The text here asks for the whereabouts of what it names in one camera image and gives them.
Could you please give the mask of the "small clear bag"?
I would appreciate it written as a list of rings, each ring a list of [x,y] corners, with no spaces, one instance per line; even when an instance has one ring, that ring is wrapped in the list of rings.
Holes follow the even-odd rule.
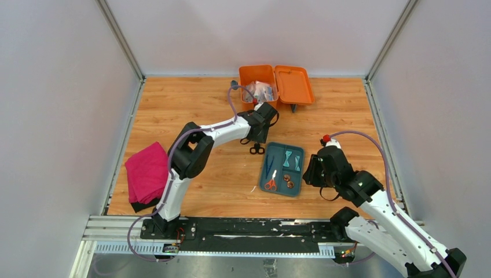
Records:
[[[252,103],[256,99],[256,81],[249,83],[242,91],[242,100],[246,103]]]

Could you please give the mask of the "clear bag blue items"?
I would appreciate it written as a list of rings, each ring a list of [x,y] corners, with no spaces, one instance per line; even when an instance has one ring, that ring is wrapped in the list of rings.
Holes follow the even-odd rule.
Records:
[[[273,88],[269,84],[265,82],[256,81],[253,83],[253,89],[254,89],[253,94],[256,100],[260,102],[267,102],[267,101],[274,100]]]

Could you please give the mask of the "black bandage scissors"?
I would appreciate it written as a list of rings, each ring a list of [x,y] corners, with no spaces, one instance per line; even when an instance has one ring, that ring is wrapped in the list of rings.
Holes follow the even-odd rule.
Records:
[[[262,147],[260,143],[255,142],[249,152],[252,155],[263,155],[265,153],[265,148]]]

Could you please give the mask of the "blue foil sachet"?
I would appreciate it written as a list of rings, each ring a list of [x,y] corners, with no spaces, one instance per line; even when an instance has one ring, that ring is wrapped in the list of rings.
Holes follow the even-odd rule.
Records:
[[[299,155],[295,156],[295,171],[300,172],[302,169],[302,159]]]

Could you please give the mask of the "teal plastic tray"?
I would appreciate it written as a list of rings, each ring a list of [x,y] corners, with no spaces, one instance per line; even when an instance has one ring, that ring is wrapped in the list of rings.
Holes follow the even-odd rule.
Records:
[[[283,167],[283,162],[285,158],[285,151],[292,151],[292,155],[289,158],[290,166],[288,168]],[[265,178],[265,157],[266,155],[274,155],[274,163],[268,178]],[[302,159],[302,169],[300,172],[295,171],[295,156],[299,155]],[[258,186],[261,190],[265,192],[275,193],[278,195],[297,197],[301,192],[302,187],[302,174],[304,166],[305,152],[303,148],[282,144],[279,142],[270,142],[265,147],[265,157],[263,160],[261,175],[259,178]],[[272,173],[277,170],[276,174],[276,185],[277,191],[268,191],[264,188],[264,185],[271,179]],[[294,183],[293,188],[287,188],[287,182],[283,179],[283,176],[288,174],[291,179],[289,181]]]

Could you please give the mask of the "orange medicine box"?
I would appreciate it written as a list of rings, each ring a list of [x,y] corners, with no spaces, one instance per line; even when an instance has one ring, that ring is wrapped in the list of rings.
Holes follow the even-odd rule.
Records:
[[[252,103],[246,103],[242,100],[241,89],[244,110],[251,109],[255,103],[269,103],[273,107],[283,103],[290,105],[292,112],[295,112],[298,106],[312,105],[316,101],[308,73],[302,67],[245,65],[239,68],[239,79],[239,84],[244,87],[253,81],[265,82],[273,88],[274,93],[273,101],[260,102],[255,99]]]

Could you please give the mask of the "small orange scissors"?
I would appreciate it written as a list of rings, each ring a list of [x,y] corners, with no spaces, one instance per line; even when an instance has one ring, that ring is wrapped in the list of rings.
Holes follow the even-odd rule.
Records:
[[[271,179],[264,185],[264,188],[268,191],[277,191],[276,185],[276,174],[277,170],[274,170]]]

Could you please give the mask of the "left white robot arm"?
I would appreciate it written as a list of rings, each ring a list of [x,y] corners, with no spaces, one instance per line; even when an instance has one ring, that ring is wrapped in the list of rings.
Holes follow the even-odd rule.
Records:
[[[266,142],[269,129],[279,120],[279,112],[268,103],[235,113],[232,118],[211,125],[187,123],[168,152],[168,178],[162,197],[151,218],[155,232],[163,239],[177,233],[176,219],[191,181],[205,168],[211,151],[234,140],[253,142],[258,152]]]

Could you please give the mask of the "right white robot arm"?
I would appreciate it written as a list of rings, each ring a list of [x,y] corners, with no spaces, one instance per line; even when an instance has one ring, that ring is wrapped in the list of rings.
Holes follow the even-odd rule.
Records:
[[[447,248],[396,206],[388,190],[365,170],[354,170],[343,151],[327,145],[310,157],[303,175],[308,185],[333,188],[338,195],[372,216],[374,227],[344,207],[330,218],[332,237],[370,248],[403,277],[459,277],[467,261],[459,248]]]

